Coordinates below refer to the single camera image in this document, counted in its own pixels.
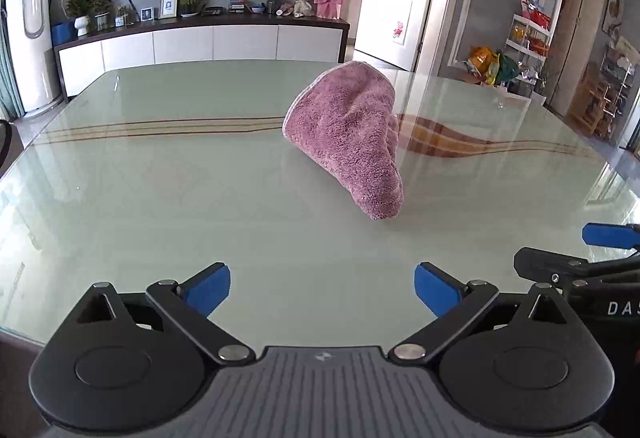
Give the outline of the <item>pink towel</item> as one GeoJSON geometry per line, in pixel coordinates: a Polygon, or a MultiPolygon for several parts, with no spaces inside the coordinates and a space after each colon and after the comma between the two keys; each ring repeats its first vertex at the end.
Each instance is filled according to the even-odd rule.
{"type": "Polygon", "coordinates": [[[394,104],[390,80],[352,60],[308,84],[282,124],[288,142],[326,170],[372,220],[396,217],[404,203],[394,104]]]}

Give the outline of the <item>colourful snack bags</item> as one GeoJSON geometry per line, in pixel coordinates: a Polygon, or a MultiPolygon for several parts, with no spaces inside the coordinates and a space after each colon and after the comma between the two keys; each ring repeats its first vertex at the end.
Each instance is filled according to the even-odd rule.
{"type": "Polygon", "coordinates": [[[463,64],[470,74],[488,86],[507,86],[521,74],[513,58],[488,46],[474,46],[463,64]]]}

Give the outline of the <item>white storage shelf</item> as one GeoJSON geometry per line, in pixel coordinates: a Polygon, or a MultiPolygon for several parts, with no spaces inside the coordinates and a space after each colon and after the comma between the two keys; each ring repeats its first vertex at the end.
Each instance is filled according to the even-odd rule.
{"type": "Polygon", "coordinates": [[[544,94],[546,66],[551,34],[548,29],[533,20],[514,14],[503,53],[511,57],[518,66],[518,75],[509,84],[508,90],[530,98],[534,92],[544,94]]]}

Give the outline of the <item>white TV cabinet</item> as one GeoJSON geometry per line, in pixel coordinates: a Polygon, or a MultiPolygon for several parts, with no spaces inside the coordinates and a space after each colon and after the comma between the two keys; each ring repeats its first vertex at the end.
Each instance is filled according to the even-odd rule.
{"type": "Polygon", "coordinates": [[[84,91],[106,72],[211,60],[342,63],[350,25],[318,17],[222,14],[151,20],[94,32],[54,48],[63,93],[84,91]]]}

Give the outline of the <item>potted green plant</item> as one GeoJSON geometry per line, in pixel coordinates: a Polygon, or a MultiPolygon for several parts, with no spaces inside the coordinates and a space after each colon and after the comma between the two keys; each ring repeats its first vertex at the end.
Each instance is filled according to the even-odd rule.
{"type": "Polygon", "coordinates": [[[74,22],[77,36],[82,37],[88,34],[88,28],[99,0],[67,0],[65,3],[65,14],[74,22]]]}

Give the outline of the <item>green plant in tray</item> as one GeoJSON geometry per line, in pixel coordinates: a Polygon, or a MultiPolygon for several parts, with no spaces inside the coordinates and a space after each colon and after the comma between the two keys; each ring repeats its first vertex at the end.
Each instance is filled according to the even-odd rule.
{"type": "Polygon", "coordinates": [[[178,0],[178,11],[181,17],[198,15],[203,0],[178,0]]]}

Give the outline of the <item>white air conditioner tower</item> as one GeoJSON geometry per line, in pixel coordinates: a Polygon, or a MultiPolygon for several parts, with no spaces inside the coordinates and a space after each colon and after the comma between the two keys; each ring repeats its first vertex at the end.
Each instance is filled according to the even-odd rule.
{"type": "Polygon", "coordinates": [[[6,23],[17,91],[25,114],[37,116],[62,100],[49,0],[6,0],[6,23]]]}

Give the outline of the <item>small photo frame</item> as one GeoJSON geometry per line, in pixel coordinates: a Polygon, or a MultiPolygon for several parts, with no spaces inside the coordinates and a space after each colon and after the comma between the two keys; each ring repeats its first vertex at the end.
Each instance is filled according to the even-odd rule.
{"type": "Polygon", "coordinates": [[[142,8],[140,11],[140,20],[142,22],[154,20],[154,8],[142,8]]]}

